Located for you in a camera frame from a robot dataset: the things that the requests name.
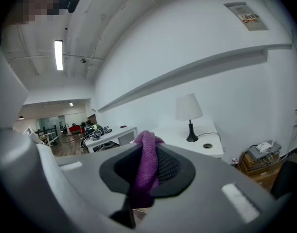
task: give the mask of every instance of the white table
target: white table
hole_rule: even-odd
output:
[[[49,133],[46,133],[44,134],[43,136],[46,136],[47,137],[47,141],[48,141],[48,146],[50,147],[51,146],[51,142],[55,141],[57,138],[59,138],[58,136],[56,136],[55,138],[53,138],[52,136],[52,140],[50,141],[50,138],[49,136],[52,135],[53,132],[49,132]]]
[[[203,116],[199,119],[192,120],[192,123],[196,135],[217,132],[212,120],[208,117]],[[188,121],[184,121],[183,123],[169,123],[169,125],[159,126],[151,131],[155,133],[155,136],[159,136],[166,144],[216,158],[222,158],[224,154],[220,138],[217,134],[204,134],[198,137],[198,141],[188,142],[186,140],[189,135]],[[204,148],[205,144],[211,144],[212,148]]]
[[[111,133],[105,133],[104,135],[101,136],[100,139],[93,141],[93,140],[88,140],[86,141],[86,146],[88,148],[89,153],[93,153],[93,148],[104,144],[106,142],[109,142],[111,140],[115,140],[116,138],[118,138],[118,142],[119,145],[125,145],[128,144],[131,140],[134,140],[138,134],[137,134],[137,127],[124,127],[124,128],[120,128],[120,127],[113,127],[110,129],[112,129]],[[133,133],[133,139],[129,139],[128,136],[126,136],[129,133]]]

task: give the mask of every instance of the white wall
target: white wall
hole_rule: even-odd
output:
[[[31,127],[34,131],[39,129],[38,119],[25,119],[18,120],[14,123],[13,129],[19,133],[23,133],[28,127]]]
[[[65,117],[64,116],[59,116],[59,122],[62,122],[63,127],[66,125],[65,123]]]
[[[14,130],[22,133],[28,126],[34,130],[39,129],[39,118],[65,116],[65,123],[71,127],[72,123],[78,125],[87,120],[86,107],[84,103],[74,104],[51,104],[41,106],[23,107],[19,113],[24,120],[17,120],[14,125]]]
[[[75,123],[76,125],[80,125],[82,122],[85,122],[86,120],[87,115],[85,112],[65,115],[65,123],[66,126],[69,125],[69,127],[71,127],[73,123]]]
[[[242,1],[268,31],[248,31],[224,6]],[[115,45],[95,81],[91,103],[100,109],[165,73],[222,52],[291,42],[262,0],[170,0],[136,22]],[[101,125],[151,130],[175,119],[177,96],[195,93],[221,134],[226,161],[272,138],[286,152],[297,108],[297,53],[272,49],[264,54],[182,72],[167,89],[156,88],[144,97],[145,92],[139,93],[138,99],[96,117]]]
[[[93,95],[91,96],[91,99],[89,99],[89,100],[86,101],[85,106],[86,106],[87,117],[95,114],[95,112],[97,110],[97,106],[96,106],[96,103],[95,103],[94,92],[93,92]]]
[[[264,5],[279,20],[289,36],[292,38],[297,51],[297,24],[281,0],[262,0]]]
[[[90,99],[93,86],[86,81],[66,77],[64,73],[44,72],[23,81],[29,91],[24,104],[59,100]]]
[[[224,6],[245,1],[269,30],[250,32]],[[106,58],[96,91],[101,108],[188,64],[238,49],[289,44],[291,38],[261,0],[170,0],[139,19]],[[115,85],[107,85],[111,80]]]

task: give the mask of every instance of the lamp cord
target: lamp cord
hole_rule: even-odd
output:
[[[220,137],[220,141],[222,142],[221,136],[220,136],[220,134],[217,133],[217,132],[203,133],[203,134],[197,135],[197,137],[198,137],[198,136],[201,136],[201,135],[204,135],[204,134],[217,134],[217,135]]]

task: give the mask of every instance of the purple cloth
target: purple cloth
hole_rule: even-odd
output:
[[[141,132],[134,142],[142,143],[143,149],[138,173],[130,190],[130,204],[132,208],[150,207],[153,205],[150,192],[158,186],[156,144],[164,142],[149,131]]]

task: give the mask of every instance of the fluorescent light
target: fluorescent light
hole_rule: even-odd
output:
[[[63,70],[63,41],[56,40],[54,42],[54,53],[55,53],[55,62],[56,68],[58,70]]]

